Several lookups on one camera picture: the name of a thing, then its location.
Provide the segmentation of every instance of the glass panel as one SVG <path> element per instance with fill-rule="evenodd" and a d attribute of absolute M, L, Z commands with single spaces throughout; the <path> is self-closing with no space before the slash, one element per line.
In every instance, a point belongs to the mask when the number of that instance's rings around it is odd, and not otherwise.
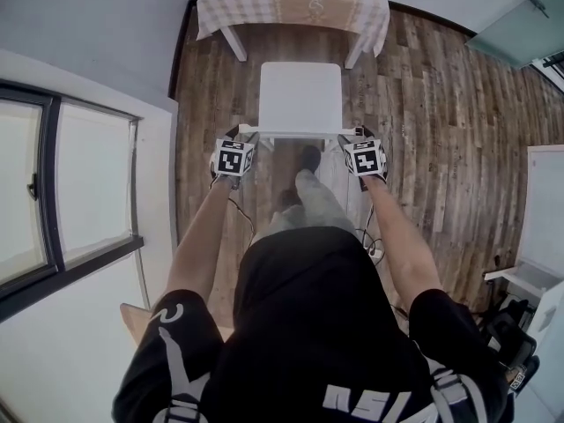
<path fill-rule="evenodd" d="M 0 100 L 0 284 L 45 264 L 39 210 L 27 192 L 40 123 L 41 107 Z"/>
<path fill-rule="evenodd" d="M 521 68 L 564 50 L 564 0 L 538 0 L 545 13 L 529 0 L 468 41 L 468 47 Z"/>
<path fill-rule="evenodd" d="M 130 235 L 130 121 L 62 104 L 56 200 L 65 262 Z"/>

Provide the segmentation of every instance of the leg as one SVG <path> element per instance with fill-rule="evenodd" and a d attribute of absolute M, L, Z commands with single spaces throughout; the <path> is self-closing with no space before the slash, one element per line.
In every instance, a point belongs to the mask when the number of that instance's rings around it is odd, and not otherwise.
<path fill-rule="evenodd" d="M 225 28 L 221 28 L 221 32 L 226 37 L 227 42 L 229 42 L 229 45 L 233 49 L 237 59 L 242 63 L 247 61 L 247 52 L 245 51 L 245 48 L 243 47 L 241 40 L 239 39 L 239 36 L 237 36 L 233 27 L 226 26 Z"/>
<path fill-rule="evenodd" d="M 359 35 L 354 46 L 352 46 L 349 56 L 345 60 L 345 69 L 352 69 L 359 59 L 360 52 L 362 52 L 362 44 L 364 43 L 364 36 Z"/>
<path fill-rule="evenodd" d="M 353 223 L 331 190 L 319 182 L 311 171 L 302 169 L 296 175 L 296 189 L 306 209 L 309 226 L 339 227 L 357 236 Z"/>
<path fill-rule="evenodd" d="M 270 225 L 257 234 L 251 244 L 255 244 L 265 236 L 274 235 L 285 230 L 306 226 L 306 213 L 302 205 L 293 205 L 285 211 L 275 211 Z"/>

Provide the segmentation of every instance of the wooden floor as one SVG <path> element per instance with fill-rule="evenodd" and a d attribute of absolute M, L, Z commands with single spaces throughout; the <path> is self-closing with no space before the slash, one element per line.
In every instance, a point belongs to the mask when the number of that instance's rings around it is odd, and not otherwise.
<path fill-rule="evenodd" d="M 195 42 L 192 12 L 176 99 L 176 213 L 182 236 L 208 190 L 216 137 L 237 123 L 257 124 L 261 64 L 309 61 L 342 65 L 354 36 L 309 26 L 239 26 L 249 60 L 239 63 L 219 33 Z M 511 70 L 469 50 L 444 26 L 392 12 L 383 52 L 363 54 L 342 71 L 344 126 L 366 124 L 382 138 L 390 187 L 434 252 L 446 290 L 473 310 L 486 305 L 484 271 L 515 261 L 525 205 L 528 145 L 564 144 L 564 98 L 530 68 Z M 290 182 L 294 143 L 258 151 L 253 174 L 233 197 L 268 225 L 277 194 Z M 323 155 L 319 176 L 361 227 L 368 197 L 348 175 L 342 153 Z M 378 229 L 370 229 L 374 236 Z M 238 265 L 248 223 L 229 206 L 210 310 L 232 325 Z M 386 260 L 378 267 L 390 300 L 398 297 Z"/>

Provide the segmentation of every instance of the window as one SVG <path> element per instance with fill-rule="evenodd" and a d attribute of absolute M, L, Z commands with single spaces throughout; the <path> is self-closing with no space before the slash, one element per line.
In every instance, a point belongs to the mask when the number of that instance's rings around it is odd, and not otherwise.
<path fill-rule="evenodd" d="M 0 322 L 143 246 L 137 118 L 0 82 Z"/>
<path fill-rule="evenodd" d="M 545 58 L 545 67 L 552 67 L 558 75 L 564 78 L 564 52 Z"/>
<path fill-rule="evenodd" d="M 41 107 L 0 99 L 0 285 L 45 264 L 39 207 L 27 184 L 37 174 Z"/>

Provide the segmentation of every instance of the black cable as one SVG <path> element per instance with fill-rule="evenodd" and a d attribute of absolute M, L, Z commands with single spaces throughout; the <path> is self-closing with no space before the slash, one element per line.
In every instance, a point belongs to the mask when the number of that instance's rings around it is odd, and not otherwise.
<path fill-rule="evenodd" d="M 380 257 L 380 260 L 378 260 L 378 261 L 374 264 L 374 266 L 378 266 L 378 265 L 380 264 L 380 262 L 383 260 L 383 258 L 384 258 L 385 255 L 386 255 L 386 251 L 383 251 L 383 252 L 382 252 L 382 256 Z"/>
<path fill-rule="evenodd" d="M 370 241 L 371 241 L 371 242 L 374 242 L 374 238 L 372 238 L 372 235 L 369 234 L 367 230 L 365 230 L 365 229 L 354 229 L 354 230 L 356 230 L 357 232 L 362 232 L 362 233 L 363 233 L 363 235 L 362 235 L 363 237 L 366 236 L 366 235 L 368 235 L 368 237 L 370 238 Z"/>
<path fill-rule="evenodd" d="M 376 239 L 372 239 L 372 242 L 368 245 L 367 251 L 370 252 L 370 250 L 372 249 L 372 247 L 376 244 L 377 241 L 382 241 L 382 238 L 376 238 Z"/>
<path fill-rule="evenodd" d="M 248 249 L 250 248 L 250 243 L 252 243 L 253 239 L 255 238 L 255 225 L 253 224 L 252 219 L 247 215 L 247 213 L 245 213 L 243 209 L 239 206 L 239 204 L 237 204 L 231 197 L 229 197 L 229 202 L 235 206 L 235 208 L 241 214 L 241 216 L 245 218 L 250 224 L 250 240 L 249 240 L 249 245 L 247 246 Z"/>
<path fill-rule="evenodd" d="M 368 226 L 370 226 L 370 220 L 372 219 L 372 215 L 374 215 L 374 205 L 370 206 L 370 213 L 368 214 L 367 224 L 364 226 L 364 234 L 362 235 L 362 240 L 360 241 L 363 247 L 364 247 L 364 239 L 367 234 Z"/>

